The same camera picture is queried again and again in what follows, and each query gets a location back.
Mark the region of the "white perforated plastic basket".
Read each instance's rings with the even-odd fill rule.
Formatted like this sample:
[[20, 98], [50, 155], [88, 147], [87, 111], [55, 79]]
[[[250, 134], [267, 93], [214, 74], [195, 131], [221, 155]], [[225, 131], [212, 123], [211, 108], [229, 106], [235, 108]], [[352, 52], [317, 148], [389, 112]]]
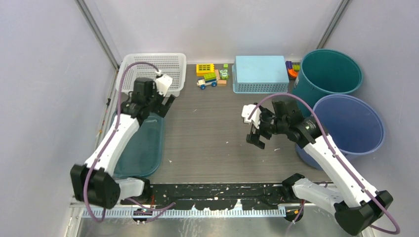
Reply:
[[[132, 63], [148, 62], [157, 67], [163, 74], [172, 78], [172, 84], [168, 89], [167, 97], [171, 94], [178, 97], [184, 87], [186, 78], [186, 55], [183, 53], [132, 53], [126, 55], [121, 63], [115, 89], [119, 90], [124, 70]], [[123, 80], [122, 92], [127, 94], [133, 90], [133, 84], [137, 78], [154, 79], [156, 69], [148, 65], [135, 65], [126, 73]]]

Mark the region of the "light blue perforated basket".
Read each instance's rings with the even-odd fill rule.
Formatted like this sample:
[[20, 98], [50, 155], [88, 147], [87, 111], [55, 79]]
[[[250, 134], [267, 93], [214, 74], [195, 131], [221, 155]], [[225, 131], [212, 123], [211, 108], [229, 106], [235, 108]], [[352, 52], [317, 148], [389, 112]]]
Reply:
[[289, 90], [284, 56], [236, 56], [232, 72], [233, 92], [237, 94], [273, 94]]

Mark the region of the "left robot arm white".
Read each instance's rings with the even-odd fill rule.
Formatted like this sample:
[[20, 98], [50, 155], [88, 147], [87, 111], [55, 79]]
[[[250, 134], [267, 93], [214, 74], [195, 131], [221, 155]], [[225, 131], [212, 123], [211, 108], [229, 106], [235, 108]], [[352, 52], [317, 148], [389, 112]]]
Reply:
[[137, 78], [129, 99], [119, 102], [108, 133], [84, 164], [75, 164], [70, 177], [76, 200], [105, 209], [120, 200], [133, 198], [139, 204], [151, 200], [150, 182], [144, 178], [114, 179], [119, 158], [132, 136], [150, 114], [165, 117], [175, 96], [163, 102], [173, 79], [168, 75], [156, 79]]

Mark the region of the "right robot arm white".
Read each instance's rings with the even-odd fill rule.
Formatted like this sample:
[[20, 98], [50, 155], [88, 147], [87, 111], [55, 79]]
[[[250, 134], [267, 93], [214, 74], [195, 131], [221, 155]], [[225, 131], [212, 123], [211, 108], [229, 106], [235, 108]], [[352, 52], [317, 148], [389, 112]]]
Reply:
[[315, 159], [337, 190], [333, 191], [294, 174], [282, 182], [287, 202], [303, 199], [316, 204], [335, 217], [339, 226], [356, 236], [378, 220], [393, 202], [392, 195], [378, 191], [366, 181], [337, 148], [330, 134], [325, 136], [314, 117], [304, 117], [294, 99], [272, 102], [274, 111], [244, 105], [241, 116], [251, 124], [246, 141], [264, 149], [261, 137], [285, 134], [290, 141]]

